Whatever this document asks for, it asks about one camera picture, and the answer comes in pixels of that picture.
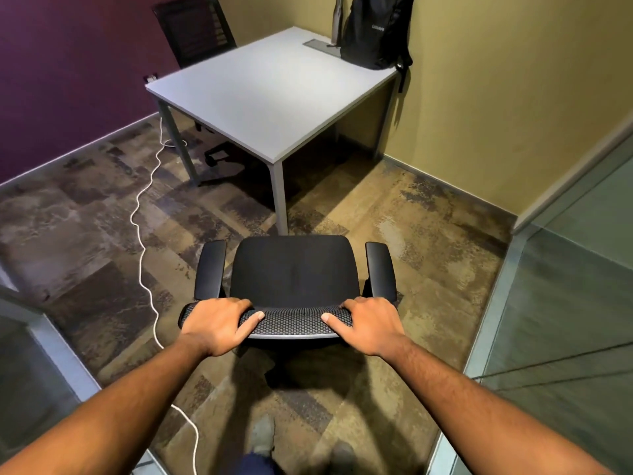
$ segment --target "black backpack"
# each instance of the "black backpack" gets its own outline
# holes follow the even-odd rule
[[[413,64],[407,47],[413,0],[353,0],[341,39],[341,58],[373,70],[396,65],[400,93]]]

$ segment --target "gray shoe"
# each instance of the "gray shoe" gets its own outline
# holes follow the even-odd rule
[[[329,475],[351,475],[356,466],[354,449],[346,441],[338,440],[330,454],[330,464],[327,473]]]
[[[251,452],[264,457],[270,457],[275,438],[275,420],[269,414],[260,418],[251,433]]]

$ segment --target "person's right arm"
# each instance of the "person's right arm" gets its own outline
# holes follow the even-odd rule
[[[580,447],[415,344],[384,298],[347,300],[348,327],[323,321],[366,355],[384,359],[415,393],[475,475],[606,475]]]

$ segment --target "power outlet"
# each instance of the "power outlet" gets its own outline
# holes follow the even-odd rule
[[[157,79],[158,79],[158,73],[152,73],[151,75],[147,75],[146,77],[143,77],[143,81],[145,81],[146,85],[148,83],[151,83],[152,81],[156,81]]]

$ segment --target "white cable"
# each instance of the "white cable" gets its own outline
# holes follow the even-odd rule
[[[147,292],[147,294],[149,295],[149,306],[151,307],[152,311],[154,312],[154,314],[156,315],[156,317],[154,318],[154,326],[152,328],[153,333],[154,333],[154,341],[156,342],[156,344],[161,348],[161,350],[163,348],[165,348],[162,343],[160,343],[158,341],[158,336],[156,335],[156,324],[158,323],[158,310],[156,310],[156,307],[154,306],[154,298],[152,296],[152,292],[149,288],[147,288],[142,280],[140,279],[140,275],[142,272],[142,268],[143,268],[143,256],[145,255],[145,252],[147,250],[147,248],[145,247],[145,245],[143,245],[143,241],[140,239],[140,226],[137,223],[134,223],[134,221],[132,220],[132,218],[134,217],[134,215],[136,215],[136,212],[138,211],[138,209],[140,208],[140,201],[138,200],[140,198],[141,195],[143,195],[143,193],[145,193],[145,191],[148,190],[148,188],[150,188],[150,186],[152,186],[152,183],[154,183],[154,173],[156,172],[156,170],[158,170],[158,168],[161,165],[161,159],[158,158],[158,155],[161,154],[161,152],[165,149],[165,148],[174,148],[175,145],[169,145],[168,143],[170,142],[170,140],[166,140],[165,142],[163,142],[163,119],[160,119],[160,144],[161,144],[161,148],[160,150],[158,150],[156,152],[156,160],[158,160],[158,164],[154,167],[154,170],[151,171],[151,173],[149,174],[149,183],[146,185],[146,187],[141,190],[140,192],[138,192],[138,195],[136,196],[136,208],[134,208],[134,211],[131,213],[130,215],[130,223],[132,225],[134,225],[136,227],[136,236],[138,239],[138,243],[140,243],[140,246],[143,247],[143,251],[140,252],[140,258],[138,259],[138,284],[143,287],[145,289],[145,291]],[[193,423],[191,421],[191,419],[186,415],[185,412],[182,411],[181,408],[176,407],[176,405],[172,404],[171,407],[176,410],[180,415],[182,415],[185,420],[187,421],[187,423],[189,425],[191,425],[194,429],[194,431],[196,432],[196,442],[194,443],[194,454],[193,454],[193,460],[192,460],[192,467],[194,469],[194,475],[197,475],[197,471],[196,471],[196,453],[197,453],[197,444],[198,441],[200,440],[200,432],[198,431],[196,424]]]

